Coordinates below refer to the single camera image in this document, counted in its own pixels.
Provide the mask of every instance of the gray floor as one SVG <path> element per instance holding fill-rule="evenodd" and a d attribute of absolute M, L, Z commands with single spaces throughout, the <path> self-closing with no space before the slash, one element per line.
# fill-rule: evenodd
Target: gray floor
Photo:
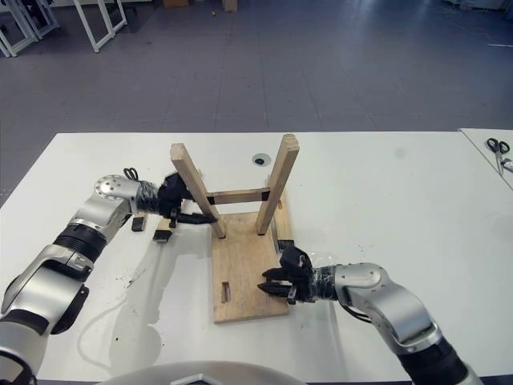
<path fill-rule="evenodd" d="M 438 0 L 138 7 L 100 54 L 68 8 L 60 31 L 0 59 L 0 204 L 56 132 L 513 128 L 513 49 L 489 45 L 513 44 L 513 22 L 498 13 Z"/>

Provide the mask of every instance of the cardboard box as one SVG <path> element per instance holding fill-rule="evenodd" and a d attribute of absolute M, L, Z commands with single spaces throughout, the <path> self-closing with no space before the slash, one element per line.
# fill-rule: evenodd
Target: cardboard box
<path fill-rule="evenodd" d="M 188 6 L 189 0 L 163 0 L 164 8 L 177 8 L 179 6 Z"/>

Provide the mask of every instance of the white furniture frame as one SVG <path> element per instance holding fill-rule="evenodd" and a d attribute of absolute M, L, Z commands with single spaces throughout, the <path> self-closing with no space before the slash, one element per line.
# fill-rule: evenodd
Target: white furniture frame
<path fill-rule="evenodd" d="M 120 30 L 123 26 L 127 25 L 127 16 L 125 15 L 125 12 L 123 10 L 123 5 L 121 4 L 121 0 L 116 0 L 116 2 L 118 4 L 119 12 L 121 13 L 121 21 L 118 24 L 116 24 L 115 26 L 112 26 L 112 22 L 111 22 L 111 19 L 109 18 L 107 8 L 105 7 L 105 1 L 98 0 L 99 11 L 101 12 L 103 21 L 105 22 L 105 27 L 107 28 L 107 34 L 105 36 L 103 36 L 97 42 L 91 32 L 91 28 L 89 27 L 89 22 L 87 22 L 86 15 L 83 13 L 83 9 L 82 9 L 82 5 L 80 4 L 80 1 L 73 0 L 73 3 L 75 4 L 76 9 L 79 12 L 80 19 L 82 20 L 83 27 L 86 29 L 87 37 L 89 38 L 89 41 L 91 42 L 93 50 L 96 53 L 99 53 L 99 49 L 101 47 L 103 47 L 106 42 L 108 42 L 110 39 L 113 39 L 115 37 L 115 33 L 118 30 Z"/>
<path fill-rule="evenodd" d="M 10 57 L 10 52 L 7 50 L 7 47 L 3 45 L 3 38 L 5 38 L 5 36 L 3 36 L 3 33 L 1 31 L 0 31 L 0 35 L 1 35 L 0 36 L 0 51 L 3 53 L 3 55 L 6 58 L 9 58 Z"/>
<path fill-rule="evenodd" d="M 36 38 L 38 40 L 42 40 L 45 34 L 49 33 L 50 31 L 60 28 L 59 23 L 57 22 L 57 19 L 54 16 L 54 12 L 51 10 L 50 6 L 48 5 L 48 2 L 46 0 L 37 0 L 37 4 L 39 9 L 41 10 L 41 14 L 46 20 L 46 25 L 39 29 L 35 23 L 32 17 L 29 15 L 28 9 L 23 5 L 21 0 L 6 0 L 7 5 L 13 9 L 16 7 L 19 10 L 19 13 L 23 15 L 27 23 L 29 24 L 30 28 L 34 32 Z"/>
<path fill-rule="evenodd" d="M 10 14 L 12 14 L 13 19 L 18 25 L 20 31 L 23 33 L 24 38 L 19 42 L 15 43 L 14 45 L 12 45 L 9 43 L 9 40 L 7 40 L 7 37 L 0 31 L 0 41 L 2 42 L 3 47 L 9 52 L 10 56 L 14 58 L 18 56 L 19 51 L 27 48 L 30 44 L 38 41 L 38 38 L 32 30 L 32 27 L 26 20 L 24 14 L 20 11 L 17 4 L 14 3 L 17 1 L 18 0 L 6 0 L 6 3 L 9 6 Z"/>
<path fill-rule="evenodd" d="M 18 24 L 20 30 L 25 36 L 23 40 L 11 46 L 6 36 L 0 31 L 0 42 L 2 42 L 0 50 L 6 57 L 16 57 L 19 51 L 26 48 L 31 43 L 42 40 L 42 38 L 51 30 L 60 27 L 59 22 L 55 18 L 54 13 L 46 0 L 37 0 L 39 9 L 46 19 L 46 26 L 41 29 L 37 28 L 34 21 L 32 20 L 32 17 L 28 13 L 28 10 L 21 3 L 21 0 L 6 0 L 6 2 L 15 22 Z M 97 0 L 99 11 L 102 14 L 103 22 L 107 28 L 107 34 L 97 42 L 92 34 L 91 28 L 89 27 L 89 22 L 87 21 L 86 15 L 83 12 L 80 0 L 73 0 L 73 3 L 75 4 L 77 12 L 79 12 L 80 20 L 82 20 L 83 27 L 86 30 L 87 37 L 89 38 L 89 41 L 93 47 L 93 51 L 96 53 L 99 53 L 100 48 L 103 47 L 109 40 L 115 37 L 115 33 L 118 30 L 127 25 L 127 16 L 125 15 L 121 0 L 116 0 L 119 12 L 121 13 L 121 21 L 115 26 L 112 26 L 111 19 L 107 12 L 107 7 L 105 6 L 105 1 Z"/>

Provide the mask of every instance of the wooden leg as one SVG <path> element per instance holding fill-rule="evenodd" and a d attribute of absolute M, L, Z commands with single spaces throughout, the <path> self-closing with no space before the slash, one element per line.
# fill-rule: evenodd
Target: wooden leg
<path fill-rule="evenodd" d="M 191 157 L 183 143 L 176 143 L 171 146 L 171 162 L 175 165 L 176 171 L 180 174 L 191 192 L 194 201 L 200 206 L 204 215 L 210 215 L 217 219 L 211 223 L 212 230 L 216 237 L 224 238 L 224 224 L 217 209 L 211 206 L 207 198 L 207 189 L 201 180 L 201 176 L 192 163 Z"/>
<path fill-rule="evenodd" d="M 278 249 L 283 250 L 294 246 L 294 236 L 290 224 L 289 207 L 287 205 L 286 190 L 283 190 L 278 207 L 274 212 L 274 224 L 276 225 L 276 235 Z"/>
<path fill-rule="evenodd" d="M 262 203 L 256 219 L 256 231 L 259 235 L 264 235 L 269 228 L 298 152 L 299 143 L 296 136 L 294 134 L 283 135 L 280 149 L 274 162 L 273 172 L 269 178 L 268 187 L 271 189 L 271 192 L 269 193 L 268 200 Z"/>

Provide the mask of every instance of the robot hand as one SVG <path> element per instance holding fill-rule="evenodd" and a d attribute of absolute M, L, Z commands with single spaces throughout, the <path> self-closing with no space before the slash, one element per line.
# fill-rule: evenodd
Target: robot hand
<path fill-rule="evenodd" d="M 262 274 L 267 281 L 258 286 L 261 290 L 287 298 L 291 305 L 338 301 L 355 318 L 378 329 L 415 385 L 483 384 L 445 340 L 420 300 L 393 282 L 381 266 L 359 263 L 313 268 L 308 255 L 296 247 L 283 251 L 280 265 Z"/>

